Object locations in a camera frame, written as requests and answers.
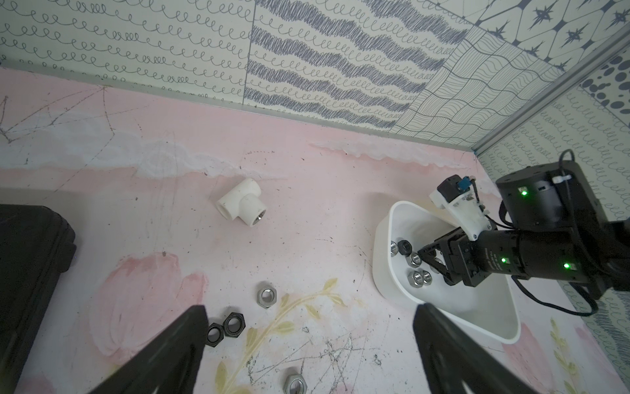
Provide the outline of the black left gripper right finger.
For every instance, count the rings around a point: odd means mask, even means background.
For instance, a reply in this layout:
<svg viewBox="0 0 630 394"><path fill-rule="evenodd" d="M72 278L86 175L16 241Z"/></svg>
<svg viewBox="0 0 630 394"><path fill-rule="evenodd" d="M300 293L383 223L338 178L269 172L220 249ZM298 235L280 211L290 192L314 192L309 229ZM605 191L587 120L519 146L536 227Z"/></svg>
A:
<svg viewBox="0 0 630 394"><path fill-rule="evenodd" d="M438 308L416 308L413 332L432 393L533 393Z"/></svg>

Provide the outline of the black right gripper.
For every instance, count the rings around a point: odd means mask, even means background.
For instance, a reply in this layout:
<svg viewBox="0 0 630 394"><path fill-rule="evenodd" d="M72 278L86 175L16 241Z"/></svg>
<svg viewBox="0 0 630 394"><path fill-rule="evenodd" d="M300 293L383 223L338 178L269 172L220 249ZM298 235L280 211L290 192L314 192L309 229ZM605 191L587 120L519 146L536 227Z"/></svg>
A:
<svg viewBox="0 0 630 394"><path fill-rule="evenodd" d="M444 264L437 258L436 251L441 251ZM461 228L449 231L423 246L418 250L418 255L441 274L449 286L462 283L466 287L477 287L490 276L475 263L473 242Z"/></svg>

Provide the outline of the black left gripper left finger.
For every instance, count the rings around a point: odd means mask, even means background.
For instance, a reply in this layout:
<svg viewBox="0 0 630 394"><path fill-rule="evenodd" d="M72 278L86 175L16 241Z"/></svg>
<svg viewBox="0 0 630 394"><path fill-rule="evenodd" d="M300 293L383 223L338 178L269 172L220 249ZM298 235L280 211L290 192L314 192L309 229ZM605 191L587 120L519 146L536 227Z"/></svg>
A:
<svg viewBox="0 0 630 394"><path fill-rule="evenodd" d="M176 318L93 393L192 393L208 329L203 305Z"/></svg>

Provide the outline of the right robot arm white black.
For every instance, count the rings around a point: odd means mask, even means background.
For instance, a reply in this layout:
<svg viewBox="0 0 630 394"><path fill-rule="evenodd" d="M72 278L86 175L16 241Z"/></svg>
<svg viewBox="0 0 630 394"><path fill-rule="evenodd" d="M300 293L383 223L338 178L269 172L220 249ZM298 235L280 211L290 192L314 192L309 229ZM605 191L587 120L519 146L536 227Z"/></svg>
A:
<svg viewBox="0 0 630 394"><path fill-rule="evenodd" d="M447 285L477 287L500 274L538 302L524 280L567 282L590 306L589 315L607 290L628 291L629 221L607 220L574 151L503 176L496 187L497 220L487 213L474 177L454 175L431 193L456 225L417 254Z"/></svg>

